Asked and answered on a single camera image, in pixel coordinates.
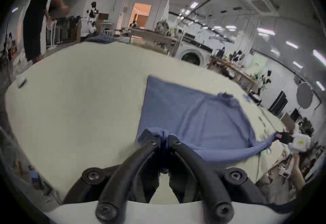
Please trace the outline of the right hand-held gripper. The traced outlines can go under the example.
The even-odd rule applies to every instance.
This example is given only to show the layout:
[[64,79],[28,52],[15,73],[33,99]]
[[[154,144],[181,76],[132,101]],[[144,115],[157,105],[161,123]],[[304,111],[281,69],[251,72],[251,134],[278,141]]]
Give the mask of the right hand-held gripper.
[[293,133],[276,132],[276,140],[284,141],[288,145],[291,153],[306,152],[312,144],[312,139],[309,135],[301,133],[300,127],[295,126]]

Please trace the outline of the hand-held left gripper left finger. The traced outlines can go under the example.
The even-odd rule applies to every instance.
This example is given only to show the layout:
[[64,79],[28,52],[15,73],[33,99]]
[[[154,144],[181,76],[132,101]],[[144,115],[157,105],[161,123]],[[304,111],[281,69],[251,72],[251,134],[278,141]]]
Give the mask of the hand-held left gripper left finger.
[[121,164],[84,170],[63,204],[97,201],[99,221],[124,221],[127,201],[149,203],[159,186],[161,140],[149,130],[141,137],[140,147]]

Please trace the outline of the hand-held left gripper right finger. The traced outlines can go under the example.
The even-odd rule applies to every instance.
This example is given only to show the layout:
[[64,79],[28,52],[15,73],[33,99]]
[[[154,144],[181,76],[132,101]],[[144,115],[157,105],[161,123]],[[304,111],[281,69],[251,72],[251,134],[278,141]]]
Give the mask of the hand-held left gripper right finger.
[[232,199],[247,204],[267,203],[243,169],[214,169],[176,136],[169,136],[168,143],[170,154],[185,166],[199,186],[206,223],[229,223],[235,214]]

